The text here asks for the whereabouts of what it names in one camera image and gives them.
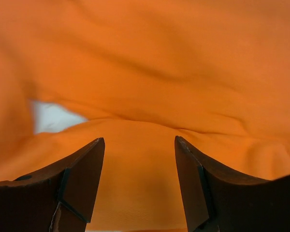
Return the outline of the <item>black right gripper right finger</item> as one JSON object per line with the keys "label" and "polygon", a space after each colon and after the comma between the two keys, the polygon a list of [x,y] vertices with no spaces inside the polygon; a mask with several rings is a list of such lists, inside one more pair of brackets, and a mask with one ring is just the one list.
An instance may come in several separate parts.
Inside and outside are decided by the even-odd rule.
{"label": "black right gripper right finger", "polygon": [[290,175],[265,180],[236,171],[174,140],[190,232],[290,232]]}

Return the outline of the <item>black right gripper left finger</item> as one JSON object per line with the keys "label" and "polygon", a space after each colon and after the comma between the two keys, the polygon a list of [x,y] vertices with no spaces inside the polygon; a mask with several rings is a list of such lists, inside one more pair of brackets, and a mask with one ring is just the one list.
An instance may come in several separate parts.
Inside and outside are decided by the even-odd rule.
{"label": "black right gripper left finger", "polygon": [[0,232],[83,232],[91,222],[105,142],[14,181],[0,181]]}

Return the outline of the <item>orange trousers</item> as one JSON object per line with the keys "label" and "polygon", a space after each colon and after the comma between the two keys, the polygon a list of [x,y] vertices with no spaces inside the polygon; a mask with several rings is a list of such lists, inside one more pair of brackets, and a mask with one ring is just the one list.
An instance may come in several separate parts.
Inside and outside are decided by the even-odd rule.
{"label": "orange trousers", "polygon": [[88,229],[184,231],[175,136],[290,174],[290,0],[0,0],[0,181],[102,137]]}

